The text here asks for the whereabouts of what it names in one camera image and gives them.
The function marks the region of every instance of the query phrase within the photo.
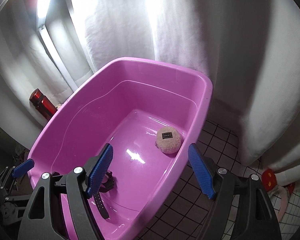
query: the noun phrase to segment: beige plush ball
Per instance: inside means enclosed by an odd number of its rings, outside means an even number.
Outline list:
[[[163,153],[176,153],[181,141],[181,134],[174,127],[164,126],[157,132],[157,146]]]

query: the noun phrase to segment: blue gripper pad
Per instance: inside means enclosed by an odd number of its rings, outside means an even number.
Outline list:
[[[203,162],[200,151],[194,143],[189,145],[188,158],[202,193],[206,194],[209,199],[213,198],[216,192],[213,189],[212,174]]]
[[[24,163],[21,163],[19,166],[13,169],[12,177],[17,179],[25,175],[29,170],[34,167],[34,160],[28,159]]]
[[[87,198],[91,198],[99,191],[101,182],[108,171],[113,158],[113,148],[111,144],[106,144],[98,155],[97,163],[88,174],[88,183],[86,189]]]

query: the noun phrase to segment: tiled floor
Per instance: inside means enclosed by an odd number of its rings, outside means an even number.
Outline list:
[[[230,170],[238,176],[248,177],[258,174],[261,177],[263,169],[260,160],[245,167],[238,160],[238,137],[229,129],[223,128],[212,121],[206,121],[198,138],[200,151],[211,157],[218,166]],[[233,198],[223,240],[228,240],[234,226],[239,196]],[[276,214],[279,211],[281,198],[271,197]],[[135,238],[135,240],[194,240],[199,234],[204,219],[211,207],[211,201],[201,193],[199,184],[190,163],[183,170],[172,192],[165,200],[156,215]],[[295,191],[280,230],[282,239],[289,239],[300,225],[300,190]]]

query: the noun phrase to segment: red thermos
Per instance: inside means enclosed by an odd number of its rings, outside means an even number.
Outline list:
[[[50,100],[37,88],[32,92],[30,102],[47,120],[57,112],[57,108],[50,102]]]

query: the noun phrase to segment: label on plush ball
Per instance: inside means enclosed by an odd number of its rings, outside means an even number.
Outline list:
[[[172,132],[162,133],[162,139],[172,138]]]

